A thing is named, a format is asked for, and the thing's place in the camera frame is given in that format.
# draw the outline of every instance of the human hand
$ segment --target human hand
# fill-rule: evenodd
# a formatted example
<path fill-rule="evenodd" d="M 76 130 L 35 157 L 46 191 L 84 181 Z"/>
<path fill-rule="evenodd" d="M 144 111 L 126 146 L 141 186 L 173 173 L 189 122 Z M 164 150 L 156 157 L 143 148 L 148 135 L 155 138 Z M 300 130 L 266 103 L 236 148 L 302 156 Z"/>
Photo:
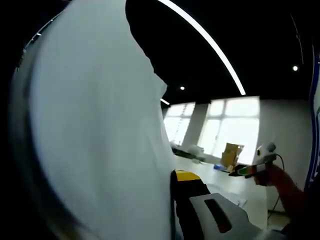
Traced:
<path fill-rule="evenodd" d="M 286 173 L 280 167 L 272 163 L 267 163 L 265 165 L 265 170 L 255 174 L 253 179 L 256 185 L 278 186 L 285 174 Z"/>

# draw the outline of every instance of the table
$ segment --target table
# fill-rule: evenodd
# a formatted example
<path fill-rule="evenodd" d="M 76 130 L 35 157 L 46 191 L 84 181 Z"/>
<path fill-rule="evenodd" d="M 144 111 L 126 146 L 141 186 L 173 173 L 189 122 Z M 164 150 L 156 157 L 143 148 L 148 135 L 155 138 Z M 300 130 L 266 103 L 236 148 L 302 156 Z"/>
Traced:
<path fill-rule="evenodd" d="M 191 159 L 175 156 L 175 169 L 198 175 L 205 184 L 213 184 L 226 192 L 238 194 L 247 200 L 244 210 L 249 221 L 260 229 L 268 226 L 266 187 L 256 185 L 252 178 L 228 176 L 226 172 L 214 169 L 206 162 L 194 163 Z"/>

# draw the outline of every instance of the black cable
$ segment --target black cable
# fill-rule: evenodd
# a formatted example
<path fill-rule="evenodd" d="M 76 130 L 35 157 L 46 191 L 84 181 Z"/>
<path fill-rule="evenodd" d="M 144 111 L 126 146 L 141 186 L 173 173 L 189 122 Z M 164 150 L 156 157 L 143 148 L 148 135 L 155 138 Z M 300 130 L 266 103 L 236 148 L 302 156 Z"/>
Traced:
<path fill-rule="evenodd" d="M 284 160 L 282 159 L 282 157 L 279 155 L 279 154 L 277 154 L 277 156 L 281 159 L 281 162 L 282 162 L 282 170 L 284 171 L 285 170 L 285 163 L 284 163 Z M 269 220 L 269 218 L 271 217 L 271 215 L 274 213 L 274 211 L 275 211 L 275 209 L 276 209 L 276 206 L 277 206 L 277 204 L 278 204 L 278 202 L 279 202 L 279 199 L 280 199 L 280 195 L 278 196 L 278 198 L 277 198 L 277 200 L 275 201 L 275 204 L 274 204 L 274 206 L 273 206 L 273 208 L 272 208 L 272 212 L 270 213 L 270 215 L 268 216 L 268 219 L 267 220 Z"/>

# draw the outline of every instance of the bright window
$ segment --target bright window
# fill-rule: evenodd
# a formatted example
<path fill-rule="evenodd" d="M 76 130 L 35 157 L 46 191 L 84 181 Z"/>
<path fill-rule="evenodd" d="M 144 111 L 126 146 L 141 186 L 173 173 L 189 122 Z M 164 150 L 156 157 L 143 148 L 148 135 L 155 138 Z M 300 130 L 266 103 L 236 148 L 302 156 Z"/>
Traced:
<path fill-rule="evenodd" d="M 164 118 L 164 127 L 170 142 L 182 145 L 195 103 L 172 105 Z"/>
<path fill-rule="evenodd" d="M 258 97 L 213 100 L 208 107 L 198 145 L 221 158 L 226 143 L 244 145 L 238 163 L 252 164 L 259 134 Z"/>

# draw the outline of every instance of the recessed ceiling light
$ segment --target recessed ceiling light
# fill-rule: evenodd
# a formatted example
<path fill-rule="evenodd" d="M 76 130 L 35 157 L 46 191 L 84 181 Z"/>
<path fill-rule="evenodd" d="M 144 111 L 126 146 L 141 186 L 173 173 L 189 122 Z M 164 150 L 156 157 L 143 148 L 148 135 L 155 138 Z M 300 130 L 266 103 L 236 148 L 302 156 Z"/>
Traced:
<path fill-rule="evenodd" d="M 218 44 L 213 40 L 213 38 L 207 33 L 207 31 L 196 21 L 194 20 L 188 13 L 186 13 L 184 10 L 182 10 L 179 6 L 177 6 L 175 3 L 173 3 L 170 0 L 158 0 L 159 2 L 163 3 L 173 11 L 175 11 L 177 14 L 179 14 L 184 20 L 186 20 L 195 30 L 198 31 L 198 33 L 201 34 L 201 36 L 208 42 L 208 44 L 215 50 L 216 54 L 219 56 L 221 61 L 224 63 L 226 69 L 228 69 L 230 75 L 232 76 L 236 86 L 238 87 L 241 95 L 246 95 L 246 92 L 244 90 L 244 87 L 242 86 L 234 68 L 232 67 L 231 63 L 227 59 L 224 52 L 221 50 L 221 48 L 218 46 Z"/>
<path fill-rule="evenodd" d="M 160 101 L 163 102 L 164 104 L 170 105 L 170 103 L 168 103 L 166 100 L 160 98 Z"/>

